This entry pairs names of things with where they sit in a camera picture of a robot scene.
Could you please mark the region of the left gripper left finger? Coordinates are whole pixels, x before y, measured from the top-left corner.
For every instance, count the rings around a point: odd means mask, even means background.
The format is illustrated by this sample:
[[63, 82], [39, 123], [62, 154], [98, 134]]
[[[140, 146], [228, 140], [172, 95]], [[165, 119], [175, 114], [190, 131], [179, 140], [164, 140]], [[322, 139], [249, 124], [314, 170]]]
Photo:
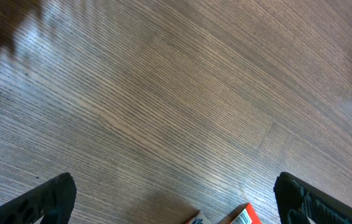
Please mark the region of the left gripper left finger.
[[68, 224], [77, 188], [70, 173], [48, 180], [0, 206], [0, 224]]

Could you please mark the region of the red tissue pack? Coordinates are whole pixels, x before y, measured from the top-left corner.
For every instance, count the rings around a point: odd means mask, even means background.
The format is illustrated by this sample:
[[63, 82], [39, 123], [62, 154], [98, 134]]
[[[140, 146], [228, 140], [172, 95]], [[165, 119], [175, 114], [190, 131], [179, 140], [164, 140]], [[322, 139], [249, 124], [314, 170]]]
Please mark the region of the red tissue pack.
[[186, 224], [211, 224], [211, 221], [200, 211], [197, 215], [188, 220]]

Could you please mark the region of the red chocolate bar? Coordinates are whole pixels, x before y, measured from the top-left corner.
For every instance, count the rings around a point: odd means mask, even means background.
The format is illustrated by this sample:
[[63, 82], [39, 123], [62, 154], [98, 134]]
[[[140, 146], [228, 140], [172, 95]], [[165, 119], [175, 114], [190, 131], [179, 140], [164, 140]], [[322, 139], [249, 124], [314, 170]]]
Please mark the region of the red chocolate bar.
[[251, 203], [246, 203], [243, 209], [229, 222], [229, 224], [262, 224]]

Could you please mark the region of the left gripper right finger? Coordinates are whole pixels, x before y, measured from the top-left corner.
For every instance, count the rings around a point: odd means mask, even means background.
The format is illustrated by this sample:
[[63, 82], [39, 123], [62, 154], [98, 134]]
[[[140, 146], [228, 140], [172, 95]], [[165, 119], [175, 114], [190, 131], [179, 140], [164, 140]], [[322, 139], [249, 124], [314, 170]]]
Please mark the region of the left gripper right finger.
[[352, 224], [352, 208], [288, 172], [274, 185], [281, 224]]

